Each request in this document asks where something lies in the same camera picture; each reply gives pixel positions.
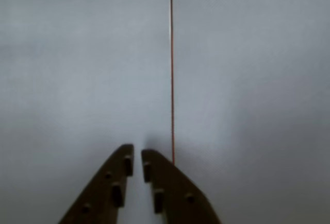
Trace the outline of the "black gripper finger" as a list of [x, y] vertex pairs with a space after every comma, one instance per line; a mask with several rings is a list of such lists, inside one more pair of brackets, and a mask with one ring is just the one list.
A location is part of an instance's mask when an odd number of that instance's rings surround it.
[[154, 213], [162, 216], [163, 223], [221, 223], [204, 193], [165, 156], [144, 149], [141, 159]]
[[100, 167], [60, 223], [117, 223], [133, 168], [134, 146], [121, 145]]

